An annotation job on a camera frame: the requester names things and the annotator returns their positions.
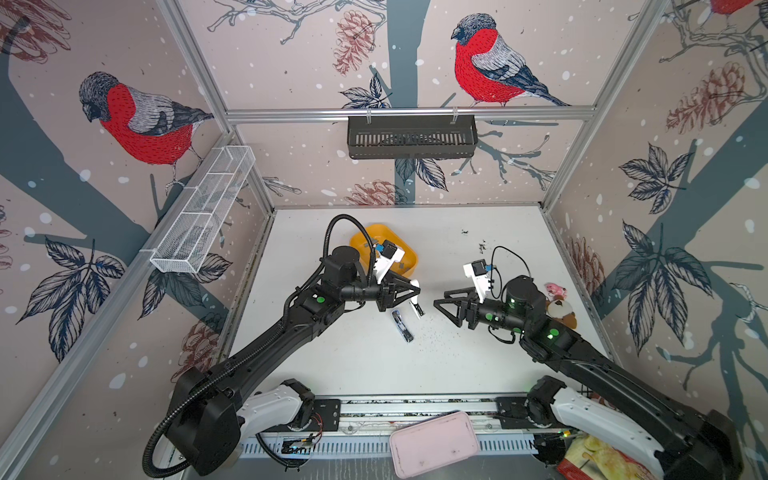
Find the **white mini stapler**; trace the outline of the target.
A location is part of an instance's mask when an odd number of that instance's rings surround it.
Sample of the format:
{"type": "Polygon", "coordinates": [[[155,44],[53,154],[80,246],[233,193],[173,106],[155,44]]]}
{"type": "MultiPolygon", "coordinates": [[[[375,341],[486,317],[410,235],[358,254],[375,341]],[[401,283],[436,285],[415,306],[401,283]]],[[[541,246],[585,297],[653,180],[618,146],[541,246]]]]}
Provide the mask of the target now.
{"type": "MultiPolygon", "coordinates": [[[[415,289],[417,289],[417,290],[419,290],[419,289],[420,289],[420,284],[419,284],[419,281],[418,281],[418,280],[415,280],[415,279],[413,279],[413,280],[411,280],[411,281],[410,281],[410,284],[411,284],[411,285],[412,285],[412,286],[413,286],[415,289]]],[[[420,303],[419,303],[419,300],[418,300],[418,296],[417,296],[417,295],[414,295],[413,297],[411,297],[411,298],[409,299],[409,302],[410,302],[410,304],[411,304],[411,306],[412,306],[412,308],[413,308],[414,312],[415,312],[415,313],[416,313],[416,314],[417,314],[419,317],[423,317],[423,316],[425,315],[425,312],[424,312],[424,310],[422,309],[422,307],[421,307],[421,305],[420,305],[420,303]]]]}

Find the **light blue stapler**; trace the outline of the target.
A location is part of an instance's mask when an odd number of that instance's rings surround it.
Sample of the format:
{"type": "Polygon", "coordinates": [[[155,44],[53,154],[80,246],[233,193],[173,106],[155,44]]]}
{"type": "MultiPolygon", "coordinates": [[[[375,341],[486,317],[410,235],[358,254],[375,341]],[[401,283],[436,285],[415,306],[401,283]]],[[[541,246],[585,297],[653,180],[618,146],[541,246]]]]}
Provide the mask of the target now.
{"type": "Polygon", "coordinates": [[[392,311],[392,317],[393,317],[393,321],[394,321],[398,331],[400,332],[401,336],[403,337],[403,339],[407,343],[412,342],[414,340],[414,336],[410,332],[410,330],[407,328],[407,326],[406,326],[406,324],[404,322],[404,319],[402,317],[401,312],[399,310],[393,310],[392,311]]]}

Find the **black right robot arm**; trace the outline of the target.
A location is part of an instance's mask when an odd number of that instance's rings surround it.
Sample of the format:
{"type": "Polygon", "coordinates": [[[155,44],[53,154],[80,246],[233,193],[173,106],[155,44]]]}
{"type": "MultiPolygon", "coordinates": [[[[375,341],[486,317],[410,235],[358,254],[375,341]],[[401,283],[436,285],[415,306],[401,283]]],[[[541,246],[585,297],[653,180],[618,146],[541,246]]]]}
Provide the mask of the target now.
{"type": "Polygon", "coordinates": [[[732,421],[708,414],[658,392],[616,365],[576,331],[551,318],[547,298],[532,278],[507,283],[503,300],[488,299],[475,287],[449,290],[433,305],[470,329],[485,323],[519,336],[519,345],[542,363],[604,399],[599,404],[563,381],[544,376],[526,397],[532,423],[576,428],[600,439],[644,466],[658,479],[738,479],[744,463],[732,421]]]}

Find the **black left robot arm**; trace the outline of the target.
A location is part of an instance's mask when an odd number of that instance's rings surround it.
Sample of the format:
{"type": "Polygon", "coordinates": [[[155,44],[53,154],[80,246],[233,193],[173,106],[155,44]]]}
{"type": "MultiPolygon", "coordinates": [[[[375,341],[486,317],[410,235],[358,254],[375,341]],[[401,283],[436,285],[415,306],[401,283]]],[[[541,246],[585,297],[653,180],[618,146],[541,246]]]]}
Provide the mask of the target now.
{"type": "Polygon", "coordinates": [[[335,248],[288,297],[272,327],[207,372],[191,368],[178,379],[168,413],[145,448],[145,474],[165,478],[187,468],[201,476],[212,473],[239,444],[243,424],[237,412],[247,396],[338,320],[347,302],[371,301],[384,312],[420,292],[409,279],[391,271],[383,277],[365,274],[356,249],[335,248]]]}

